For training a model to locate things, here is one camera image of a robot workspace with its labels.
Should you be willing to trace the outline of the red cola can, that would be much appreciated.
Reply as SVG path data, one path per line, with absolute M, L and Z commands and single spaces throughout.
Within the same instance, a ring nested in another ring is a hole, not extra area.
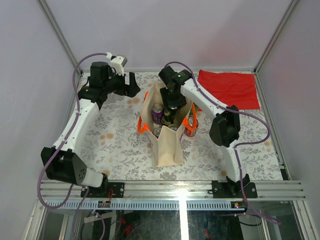
M 193 117 L 189 117 L 187 120 L 187 123 L 188 123 L 189 128 L 185 127 L 184 134 L 190 138 L 194 137 L 196 135 L 198 127 L 199 127 L 199 121 L 198 120 L 194 121 Z
M 177 126 L 175 124 L 170 124 L 167 126 L 169 129 L 173 130 L 173 131 L 177 131 Z

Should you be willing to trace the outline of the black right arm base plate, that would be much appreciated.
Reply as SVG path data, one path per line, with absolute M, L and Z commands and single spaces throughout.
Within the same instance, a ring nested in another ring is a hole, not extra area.
M 215 180 L 211 182 L 211 187 L 212 195 L 216 199 L 243 199 L 244 195 L 247 199 L 256 199 L 258 197 L 256 185 L 251 181 L 243 181 L 244 195 L 239 181 L 237 183 L 231 183 Z

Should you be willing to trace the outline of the black energy drink can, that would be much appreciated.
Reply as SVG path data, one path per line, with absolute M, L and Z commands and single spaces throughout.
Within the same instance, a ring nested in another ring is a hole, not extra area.
M 177 108 L 175 108 L 175 109 L 169 108 L 168 110 L 169 110 L 169 112 L 170 112 L 170 115 L 169 115 L 169 116 L 170 116 L 170 119 L 171 119 L 172 121 L 174 121 L 178 109 L 177 109 Z

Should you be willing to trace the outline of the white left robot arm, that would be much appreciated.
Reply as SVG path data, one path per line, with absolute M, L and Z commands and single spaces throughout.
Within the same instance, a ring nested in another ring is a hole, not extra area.
M 96 61 L 91 64 L 88 84 L 77 93 L 72 116 L 52 147 L 44 147 L 41 159 L 50 180 L 92 187 L 98 197 L 105 197 L 110 190 L 107 178 L 96 172 L 80 158 L 82 142 L 88 127 L 100 112 L 109 94 L 133 98 L 140 91 L 135 74 L 129 73 L 126 84 L 124 56 L 112 57 L 110 62 Z

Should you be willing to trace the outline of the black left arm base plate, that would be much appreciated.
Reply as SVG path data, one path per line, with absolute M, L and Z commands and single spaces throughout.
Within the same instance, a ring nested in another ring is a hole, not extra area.
M 123 198 L 125 193 L 124 182 L 108 182 L 100 187 L 89 187 L 87 198 Z

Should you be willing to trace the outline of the green glass bottle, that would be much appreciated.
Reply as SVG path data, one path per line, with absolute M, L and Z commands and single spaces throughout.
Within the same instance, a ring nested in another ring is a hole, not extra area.
M 195 103 L 192 104 L 190 112 L 191 113 L 193 113 L 193 112 L 197 113 L 198 112 L 198 106 Z
M 169 126 L 174 123 L 173 116 L 171 114 L 171 110 L 166 108 L 163 112 L 163 116 L 161 118 L 161 126 Z

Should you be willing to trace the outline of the purple soda can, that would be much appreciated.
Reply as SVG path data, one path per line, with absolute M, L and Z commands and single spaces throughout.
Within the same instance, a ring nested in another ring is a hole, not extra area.
M 162 131 L 162 127 L 158 126 L 154 128 L 152 133 L 156 138 L 158 138 L 160 136 L 161 131 Z
M 160 125 L 163 115 L 164 115 L 164 107 L 159 103 L 154 104 L 151 109 L 152 121 L 155 124 Z

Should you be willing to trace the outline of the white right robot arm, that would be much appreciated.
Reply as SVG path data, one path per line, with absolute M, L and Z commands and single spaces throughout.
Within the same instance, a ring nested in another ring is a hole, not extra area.
M 199 85 L 189 70 L 174 71 L 171 66 L 164 67 L 158 74 L 165 84 L 160 90 L 164 106 L 180 110 L 187 100 L 195 103 L 211 120 L 210 139 L 221 148 L 227 171 L 228 192 L 233 197 L 240 197 L 246 191 L 242 182 L 245 172 L 241 169 L 236 144 L 239 143 L 240 116 L 239 109 L 227 106 Z

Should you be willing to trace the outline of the beige canvas bag orange handles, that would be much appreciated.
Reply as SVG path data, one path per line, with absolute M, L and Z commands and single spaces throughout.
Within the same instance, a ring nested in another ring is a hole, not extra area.
M 155 104 L 163 103 L 160 93 L 160 89 L 163 87 L 165 87 L 164 83 L 155 82 L 150 90 L 146 92 L 137 125 L 139 134 L 146 133 L 151 142 L 153 166 L 155 168 L 184 164 L 181 140 L 187 126 L 190 111 L 195 111 L 193 102 L 187 99 L 186 105 L 177 111 L 174 119 L 177 130 L 162 126 L 157 137 L 154 134 L 154 129 L 158 125 L 153 122 L 152 107 Z

